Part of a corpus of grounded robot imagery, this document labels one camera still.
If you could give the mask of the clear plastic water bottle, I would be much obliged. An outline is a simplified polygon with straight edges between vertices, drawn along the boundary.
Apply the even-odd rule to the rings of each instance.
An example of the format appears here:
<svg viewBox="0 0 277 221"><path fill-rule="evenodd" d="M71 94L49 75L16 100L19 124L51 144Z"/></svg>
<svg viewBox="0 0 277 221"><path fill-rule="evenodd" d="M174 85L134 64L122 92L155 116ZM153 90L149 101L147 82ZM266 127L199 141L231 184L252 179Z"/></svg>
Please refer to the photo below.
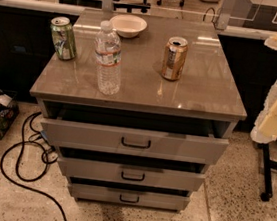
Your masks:
<svg viewBox="0 0 277 221"><path fill-rule="evenodd" d="M102 94L112 95L121 85L121 41L111 21L102 21L95 36L95 62L98 87Z"/></svg>

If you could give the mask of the white paper bowl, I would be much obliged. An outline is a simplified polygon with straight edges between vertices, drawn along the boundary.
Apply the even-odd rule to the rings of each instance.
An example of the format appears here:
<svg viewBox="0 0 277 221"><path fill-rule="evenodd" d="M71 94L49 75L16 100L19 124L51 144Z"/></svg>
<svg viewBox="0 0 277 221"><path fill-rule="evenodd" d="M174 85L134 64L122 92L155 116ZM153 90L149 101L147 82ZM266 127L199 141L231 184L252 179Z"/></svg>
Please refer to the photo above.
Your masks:
<svg viewBox="0 0 277 221"><path fill-rule="evenodd" d="M121 37L132 38L147 28L146 21L136 15L116 15L110 19L117 34Z"/></svg>

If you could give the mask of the gold soda can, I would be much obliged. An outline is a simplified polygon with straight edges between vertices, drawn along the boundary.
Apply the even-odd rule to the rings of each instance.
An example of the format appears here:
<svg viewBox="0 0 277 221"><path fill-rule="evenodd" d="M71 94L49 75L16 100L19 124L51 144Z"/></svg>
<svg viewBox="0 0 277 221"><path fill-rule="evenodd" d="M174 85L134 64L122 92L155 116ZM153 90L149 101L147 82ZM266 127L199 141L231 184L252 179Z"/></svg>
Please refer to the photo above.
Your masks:
<svg viewBox="0 0 277 221"><path fill-rule="evenodd" d="M183 37L172 37L165 46L161 74L167 80L179 80L187 56L188 42Z"/></svg>

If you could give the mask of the black stand leg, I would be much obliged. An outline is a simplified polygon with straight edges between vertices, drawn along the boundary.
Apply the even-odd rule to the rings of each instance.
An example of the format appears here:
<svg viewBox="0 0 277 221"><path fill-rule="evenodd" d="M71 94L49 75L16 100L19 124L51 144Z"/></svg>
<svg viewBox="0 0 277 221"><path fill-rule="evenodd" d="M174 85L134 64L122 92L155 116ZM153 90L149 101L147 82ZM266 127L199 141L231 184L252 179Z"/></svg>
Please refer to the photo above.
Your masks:
<svg viewBox="0 0 277 221"><path fill-rule="evenodd" d="M263 171L264 171L264 187L265 190L260 194L260 198L261 201L267 202L272 198L272 193L273 193L273 189L272 189L272 173L271 170L276 170L277 171L277 162L275 162L274 160L271 160L270 158L270 154L269 154L269 144L259 144L259 149L262 150L262 154L263 154Z"/></svg>

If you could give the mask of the grey drawer cabinet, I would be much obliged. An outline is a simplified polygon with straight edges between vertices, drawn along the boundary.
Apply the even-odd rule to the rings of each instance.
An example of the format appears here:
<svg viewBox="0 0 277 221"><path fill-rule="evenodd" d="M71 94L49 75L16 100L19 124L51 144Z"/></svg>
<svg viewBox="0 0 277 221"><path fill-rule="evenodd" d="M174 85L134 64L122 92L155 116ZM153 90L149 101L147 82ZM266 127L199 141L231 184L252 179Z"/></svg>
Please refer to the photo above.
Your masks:
<svg viewBox="0 0 277 221"><path fill-rule="evenodd" d="M107 96L97 87L93 48L94 36L106 18L107 14L102 11L84 10L74 25L76 59L61 62L52 58L30 89L43 119L229 138L234 126L246 116L246 111L212 25L147 17L148 28L144 32L136 38L123 39L120 91ZM183 37L188 42L184 68L176 81L167 80L161 74L165 47L174 36ZM83 159L204 176L212 165L54 147L58 152L58 163L60 158ZM66 177L68 186L85 184L189 198L195 192Z"/></svg>

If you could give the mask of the bottom grey drawer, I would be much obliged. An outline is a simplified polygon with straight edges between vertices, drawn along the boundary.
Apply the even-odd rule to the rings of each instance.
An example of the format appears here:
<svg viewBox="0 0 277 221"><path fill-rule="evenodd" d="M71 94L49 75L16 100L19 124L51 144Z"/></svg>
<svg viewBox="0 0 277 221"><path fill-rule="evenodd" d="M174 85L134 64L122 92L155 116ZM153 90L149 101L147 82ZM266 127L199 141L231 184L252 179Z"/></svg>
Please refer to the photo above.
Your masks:
<svg viewBox="0 0 277 221"><path fill-rule="evenodd" d="M173 211L184 210L190 202L189 197L85 184L72 184L68 189L77 200L84 199Z"/></svg>

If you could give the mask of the grey drawer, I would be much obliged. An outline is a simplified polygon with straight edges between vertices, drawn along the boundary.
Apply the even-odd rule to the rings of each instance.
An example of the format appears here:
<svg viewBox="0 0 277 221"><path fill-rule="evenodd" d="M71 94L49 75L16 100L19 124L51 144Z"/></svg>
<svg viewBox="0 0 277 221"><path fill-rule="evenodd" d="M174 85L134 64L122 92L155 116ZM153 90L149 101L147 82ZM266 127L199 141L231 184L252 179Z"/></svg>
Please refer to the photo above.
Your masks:
<svg viewBox="0 0 277 221"><path fill-rule="evenodd" d="M60 158L63 175L183 191L196 191L205 180L200 173L132 166L127 164Z"/></svg>
<svg viewBox="0 0 277 221"><path fill-rule="evenodd" d="M190 202L189 197L85 184L72 184L68 189L77 200L84 199L173 211L184 210Z"/></svg>
<svg viewBox="0 0 277 221"><path fill-rule="evenodd" d="M44 118L41 122L54 146L136 155L201 164L214 164L227 139L170 134Z"/></svg>

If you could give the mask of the top grey drawer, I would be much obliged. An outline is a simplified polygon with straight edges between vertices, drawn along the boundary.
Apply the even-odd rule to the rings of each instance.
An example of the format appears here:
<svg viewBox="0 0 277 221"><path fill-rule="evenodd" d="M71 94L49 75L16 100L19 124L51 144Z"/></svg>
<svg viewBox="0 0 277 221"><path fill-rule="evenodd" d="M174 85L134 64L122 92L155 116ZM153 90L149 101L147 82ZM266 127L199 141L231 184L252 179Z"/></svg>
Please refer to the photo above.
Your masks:
<svg viewBox="0 0 277 221"><path fill-rule="evenodd" d="M54 146L136 155L201 164L214 164L227 139L170 134L44 118L41 122Z"/></svg>

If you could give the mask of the middle grey drawer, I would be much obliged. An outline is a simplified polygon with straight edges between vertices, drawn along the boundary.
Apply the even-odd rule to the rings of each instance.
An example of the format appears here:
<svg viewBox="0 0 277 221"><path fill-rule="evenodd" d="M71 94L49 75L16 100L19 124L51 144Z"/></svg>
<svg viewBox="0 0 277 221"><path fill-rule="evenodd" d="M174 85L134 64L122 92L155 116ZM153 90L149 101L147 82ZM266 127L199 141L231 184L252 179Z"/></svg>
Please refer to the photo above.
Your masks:
<svg viewBox="0 0 277 221"><path fill-rule="evenodd" d="M205 180L200 173L132 166L127 164L60 158L63 175L183 191L196 191Z"/></svg>

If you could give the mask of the green soda can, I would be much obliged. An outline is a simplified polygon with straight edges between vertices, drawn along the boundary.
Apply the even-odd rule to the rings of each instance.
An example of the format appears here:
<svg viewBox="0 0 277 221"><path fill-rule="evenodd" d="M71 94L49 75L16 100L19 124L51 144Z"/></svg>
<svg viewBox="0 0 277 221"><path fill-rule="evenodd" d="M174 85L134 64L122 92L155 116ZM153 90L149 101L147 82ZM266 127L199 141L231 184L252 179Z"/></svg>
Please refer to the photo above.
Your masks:
<svg viewBox="0 0 277 221"><path fill-rule="evenodd" d="M77 48L70 19L62 16L56 17L51 20L50 27L57 57L62 61L75 58Z"/></svg>

